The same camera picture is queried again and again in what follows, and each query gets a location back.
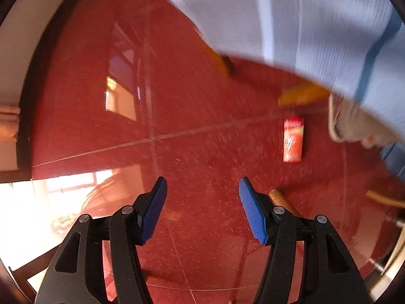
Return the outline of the red snack box on floor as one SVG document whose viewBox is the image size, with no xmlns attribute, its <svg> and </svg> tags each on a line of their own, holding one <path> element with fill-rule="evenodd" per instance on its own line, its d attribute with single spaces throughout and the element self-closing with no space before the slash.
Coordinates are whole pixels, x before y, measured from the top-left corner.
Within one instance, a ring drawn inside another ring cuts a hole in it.
<svg viewBox="0 0 405 304">
<path fill-rule="evenodd" d="M 302 159 L 304 120 L 299 116 L 292 116 L 283 123 L 283 161 L 298 163 Z"/>
</svg>

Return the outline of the blue plaid tablecloth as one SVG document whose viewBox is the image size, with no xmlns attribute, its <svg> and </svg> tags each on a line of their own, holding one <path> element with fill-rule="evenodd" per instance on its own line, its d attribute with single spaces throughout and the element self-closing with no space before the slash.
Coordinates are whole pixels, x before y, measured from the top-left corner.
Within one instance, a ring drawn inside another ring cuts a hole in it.
<svg viewBox="0 0 405 304">
<path fill-rule="evenodd" d="M 169 0 L 216 52 L 292 71 L 404 134 L 404 21 L 389 0 Z"/>
</svg>

